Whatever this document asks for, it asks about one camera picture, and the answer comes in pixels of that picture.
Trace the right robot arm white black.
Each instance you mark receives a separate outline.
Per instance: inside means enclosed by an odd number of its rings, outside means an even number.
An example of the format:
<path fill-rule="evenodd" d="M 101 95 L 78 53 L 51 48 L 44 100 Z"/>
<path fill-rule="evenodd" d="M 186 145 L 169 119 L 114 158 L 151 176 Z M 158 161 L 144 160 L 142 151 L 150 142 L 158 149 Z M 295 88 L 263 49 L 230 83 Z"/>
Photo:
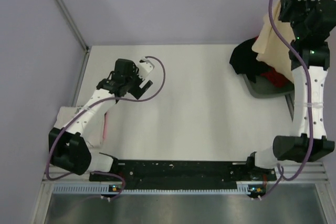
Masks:
<path fill-rule="evenodd" d="M 245 166 L 248 178 L 256 180 L 282 161 L 315 162 L 334 151 L 323 120 L 327 38 L 334 27 L 334 0 L 280 0 L 265 16 L 252 50 L 293 83 L 294 115 L 289 135 L 276 136 L 270 148 L 253 154 L 254 162 Z"/>

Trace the cream yellow t shirt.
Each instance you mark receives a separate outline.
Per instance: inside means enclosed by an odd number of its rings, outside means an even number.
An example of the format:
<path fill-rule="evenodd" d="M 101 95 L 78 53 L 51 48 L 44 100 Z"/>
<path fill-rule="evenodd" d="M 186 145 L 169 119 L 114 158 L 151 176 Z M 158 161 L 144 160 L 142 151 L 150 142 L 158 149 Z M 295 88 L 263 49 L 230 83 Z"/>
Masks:
<path fill-rule="evenodd" d="M 272 7 L 274 24 L 286 42 L 290 43 L 295 39 L 295 36 L 289 23 L 278 20 L 280 9 L 281 3 L 277 1 Z M 261 32 L 251 47 L 252 51 L 257 53 L 256 60 L 273 67 L 278 73 L 293 82 L 291 60 L 288 55 L 289 49 L 274 32 L 268 14 L 263 17 L 263 22 Z"/>

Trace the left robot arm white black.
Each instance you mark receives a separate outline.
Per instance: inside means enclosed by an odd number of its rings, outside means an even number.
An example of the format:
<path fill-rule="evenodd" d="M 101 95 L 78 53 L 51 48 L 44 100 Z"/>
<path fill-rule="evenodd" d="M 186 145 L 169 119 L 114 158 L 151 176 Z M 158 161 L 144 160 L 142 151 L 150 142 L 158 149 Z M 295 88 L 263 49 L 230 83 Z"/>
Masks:
<path fill-rule="evenodd" d="M 101 172 L 107 180 L 114 180 L 119 168 L 114 158 L 89 148 L 87 138 L 104 115 L 126 94 L 139 99 L 153 84 L 146 77 L 154 69 L 147 58 L 139 63 L 118 59 L 114 70 L 96 86 L 88 102 L 78 114 L 62 128 L 53 127 L 49 132 L 49 164 L 72 174 Z"/>

